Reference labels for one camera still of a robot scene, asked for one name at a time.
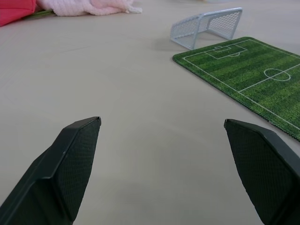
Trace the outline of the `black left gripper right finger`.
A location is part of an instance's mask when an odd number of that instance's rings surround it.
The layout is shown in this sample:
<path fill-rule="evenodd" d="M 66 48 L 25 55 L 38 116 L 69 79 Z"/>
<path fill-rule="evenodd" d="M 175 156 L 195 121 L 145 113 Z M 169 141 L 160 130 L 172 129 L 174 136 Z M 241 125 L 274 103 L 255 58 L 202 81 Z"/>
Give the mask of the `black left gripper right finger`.
<path fill-rule="evenodd" d="M 226 119 L 242 185 L 264 225 L 300 225 L 300 157 L 273 131 Z"/>

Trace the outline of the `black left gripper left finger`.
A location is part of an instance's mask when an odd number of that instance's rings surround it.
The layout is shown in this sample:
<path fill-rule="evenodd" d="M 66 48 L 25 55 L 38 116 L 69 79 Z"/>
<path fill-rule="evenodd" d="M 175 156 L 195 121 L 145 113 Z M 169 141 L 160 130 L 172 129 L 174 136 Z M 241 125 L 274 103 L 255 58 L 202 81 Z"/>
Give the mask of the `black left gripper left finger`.
<path fill-rule="evenodd" d="M 100 117 L 61 130 L 0 206 L 0 225 L 73 225 L 88 185 Z"/>

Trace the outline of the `green football pitch mat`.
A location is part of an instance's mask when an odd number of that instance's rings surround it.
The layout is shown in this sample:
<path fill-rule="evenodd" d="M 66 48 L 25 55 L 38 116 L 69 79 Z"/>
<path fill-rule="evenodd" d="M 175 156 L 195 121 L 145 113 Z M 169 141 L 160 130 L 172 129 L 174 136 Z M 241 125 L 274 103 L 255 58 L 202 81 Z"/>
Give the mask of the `green football pitch mat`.
<path fill-rule="evenodd" d="M 300 55 L 240 37 L 172 59 L 300 142 Z"/>

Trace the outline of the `white miniature goal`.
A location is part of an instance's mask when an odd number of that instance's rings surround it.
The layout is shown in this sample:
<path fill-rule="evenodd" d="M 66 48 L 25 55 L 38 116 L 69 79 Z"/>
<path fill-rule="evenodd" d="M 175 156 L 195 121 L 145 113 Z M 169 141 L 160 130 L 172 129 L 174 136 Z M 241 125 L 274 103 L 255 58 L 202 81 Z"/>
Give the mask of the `white miniature goal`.
<path fill-rule="evenodd" d="M 172 25 L 170 39 L 189 50 L 195 48 L 198 35 L 204 32 L 231 40 L 242 12 L 238 7 L 191 16 Z"/>

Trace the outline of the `green stem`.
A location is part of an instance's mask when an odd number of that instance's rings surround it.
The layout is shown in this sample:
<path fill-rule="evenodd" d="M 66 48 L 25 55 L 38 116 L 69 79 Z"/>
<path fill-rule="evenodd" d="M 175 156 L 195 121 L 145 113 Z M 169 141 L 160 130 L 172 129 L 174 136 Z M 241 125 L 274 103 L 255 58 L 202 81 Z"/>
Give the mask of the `green stem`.
<path fill-rule="evenodd" d="M 32 18 L 38 18 L 38 17 L 42 17 L 42 16 L 49 16 L 49 15 L 53 15 L 54 11 L 53 10 L 42 10 L 39 12 L 35 12 L 31 15 L 25 16 L 23 19 L 32 19 Z"/>

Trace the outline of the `red fabric object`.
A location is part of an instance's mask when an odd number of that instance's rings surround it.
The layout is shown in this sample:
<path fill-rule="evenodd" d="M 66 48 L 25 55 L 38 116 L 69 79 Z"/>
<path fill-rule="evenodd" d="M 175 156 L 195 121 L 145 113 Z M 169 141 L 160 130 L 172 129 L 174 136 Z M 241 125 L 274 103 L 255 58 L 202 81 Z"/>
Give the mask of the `red fabric object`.
<path fill-rule="evenodd" d="M 0 27 L 31 15 L 36 10 L 36 0 L 0 0 Z"/>

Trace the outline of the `pink fluffy towel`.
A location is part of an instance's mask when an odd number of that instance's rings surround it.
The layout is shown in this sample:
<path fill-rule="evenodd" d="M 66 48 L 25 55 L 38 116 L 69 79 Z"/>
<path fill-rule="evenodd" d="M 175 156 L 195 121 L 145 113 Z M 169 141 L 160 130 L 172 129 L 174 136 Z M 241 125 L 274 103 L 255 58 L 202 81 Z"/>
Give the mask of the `pink fluffy towel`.
<path fill-rule="evenodd" d="M 133 6 L 134 0 L 36 0 L 36 3 L 44 10 L 52 10 L 57 16 L 104 16 L 143 12 L 140 7 Z"/>

